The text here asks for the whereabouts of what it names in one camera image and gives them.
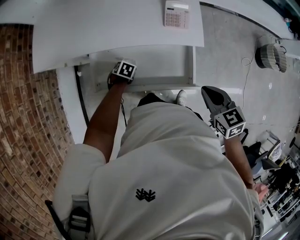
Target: white t-shirt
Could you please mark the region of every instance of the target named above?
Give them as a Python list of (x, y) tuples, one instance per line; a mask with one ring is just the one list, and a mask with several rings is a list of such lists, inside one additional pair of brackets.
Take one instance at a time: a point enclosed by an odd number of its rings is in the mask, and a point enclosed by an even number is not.
[(98, 240), (249, 240), (259, 207), (210, 127), (167, 103), (132, 110), (118, 158), (108, 164), (91, 146), (69, 149), (54, 191), (59, 218), (69, 217), (71, 195), (86, 193)]

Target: white shelf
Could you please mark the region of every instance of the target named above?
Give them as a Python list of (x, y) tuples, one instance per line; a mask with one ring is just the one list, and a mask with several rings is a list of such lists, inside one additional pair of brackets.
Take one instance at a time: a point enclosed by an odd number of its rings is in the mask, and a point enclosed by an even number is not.
[(90, 54), (96, 91), (107, 90), (107, 76), (117, 61), (136, 61), (135, 79), (127, 91), (199, 88), (195, 78), (195, 47), (147, 45), (117, 48)]

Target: white wall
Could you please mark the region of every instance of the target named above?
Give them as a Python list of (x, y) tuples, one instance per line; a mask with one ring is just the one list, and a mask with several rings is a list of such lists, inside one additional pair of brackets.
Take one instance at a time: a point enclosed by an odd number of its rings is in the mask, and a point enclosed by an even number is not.
[(56, 74), (60, 97), (73, 140), (75, 143), (83, 143), (87, 126), (80, 105), (74, 68), (58, 68)]
[(35, 24), (52, 0), (8, 0), (0, 6), (0, 23)]

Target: wire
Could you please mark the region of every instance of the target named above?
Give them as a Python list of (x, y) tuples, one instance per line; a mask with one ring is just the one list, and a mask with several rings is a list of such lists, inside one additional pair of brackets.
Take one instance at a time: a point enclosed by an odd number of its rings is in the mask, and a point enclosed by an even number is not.
[(122, 113), (123, 113), (123, 116), (124, 116), (124, 121), (125, 121), (125, 126), (127, 127), (127, 121), (126, 121), (126, 117), (125, 117), (125, 110), (124, 110), (124, 99), (122, 98), (121, 100), (121, 110), (122, 110)]
[[(245, 88), (246, 88), (246, 85), (247, 85), (247, 79), (248, 79), (248, 75), (249, 75), (249, 72), (250, 72), (251, 64), (252, 64), (252, 62), (253, 62), (253, 59), (254, 59), (254, 56), (255, 56), (255, 53), (256, 53), (256, 50), (257, 50), (257, 48), (256, 48), (256, 47), (257, 47), (257, 42), (258, 42), (258, 40), (261, 39), (262, 37), (268, 37), (268, 38), (271, 38), (271, 43), (272, 43), (272, 39), (273, 39), (273, 38), (275, 38), (275, 43), (277, 43), (278, 39), (281, 39), (281, 38), (279, 38), (279, 37), (275, 37), (275, 36), (272, 36), (272, 35), (270, 35), (270, 36), (262, 35), (262, 36), (260, 36), (259, 38), (256, 39), (256, 43), (255, 43), (255, 51), (254, 51), (254, 53), (253, 53), (253, 56), (252, 56), (251, 60), (250, 60), (249, 58), (242, 58), (241, 64), (242, 64), (244, 67), (248, 67), (248, 66), (249, 66), (249, 69), (248, 69), (248, 72), (247, 72), (247, 75), (246, 75), (245, 85), (244, 85), (244, 88), (243, 88), (243, 107), (242, 107), (242, 110), (244, 109), (244, 105), (245, 105), (245, 104), (244, 104), (244, 103), (245, 103)], [(243, 60), (244, 60), (244, 59), (247, 59), (247, 60), (249, 61), (249, 63), (246, 64), (246, 65), (244, 65), (244, 64), (243, 64)]]
[(283, 128), (289, 128), (291, 131), (296, 128), (296, 127), (299, 127), (300, 126), (300, 121), (297, 122), (297, 124), (295, 126), (281, 126), (281, 125), (278, 125), (278, 124), (267, 124), (267, 123), (246, 123), (246, 124), (249, 124), (249, 125), (268, 125), (268, 126), (279, 126), (279, 127), (283, 127)]

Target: concrete floor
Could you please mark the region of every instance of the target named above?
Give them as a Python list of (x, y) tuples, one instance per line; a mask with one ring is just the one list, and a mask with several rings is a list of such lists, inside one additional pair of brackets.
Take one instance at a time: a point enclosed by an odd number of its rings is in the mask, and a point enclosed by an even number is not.
[[(300, 114), (300, 81), (299, 75), (292, 68), (292, 60), (288, 60), (291, 66), (284, 74), (272, 69), (261, 69), (254, 60), (243, 91), (249, 67), (242, 65), (242, 58), (252, 59), (258, 37), (265, 35), (257, 41), (258, 46), (274, 42), (275, 38), (268, 37), (271, 35), (269, 32), (236, 15), (206, 6), (201, 6), (201, 11), (205, 47), (196, 49), (197, 84), (223, 88), (237, 105), (241, 108), (244, 106), (243, 113), (249, 129), (246, 145), (254, 143), (264, 130), (271, 130), (282, 143), (286, 141), (289, 144), (294, 135), (291, 129), (297, 124)], [(244, 65), (248, 63), (248, 60), (243, 60)], [(88, 117), (91, 118), (104, 94), (94, 91), (89, 65), (83, 65), (81, 72), (83, 99)], [(175, 100), (177, 93), (178, 90), (156, 92), (167, 101)], [(204, 121), (208, 122), (210, 113), (201, 92), (187, 90), (187, 93), (187, 106), (200, 113)], [(144, 95), (124, 94), (127, 119)], [(120, 138), (125, 131), (121, 112), (119, 119), (112, 158), (117, 156)], [(289, 152), (288, 144), (284, 148), (285, 153)]]

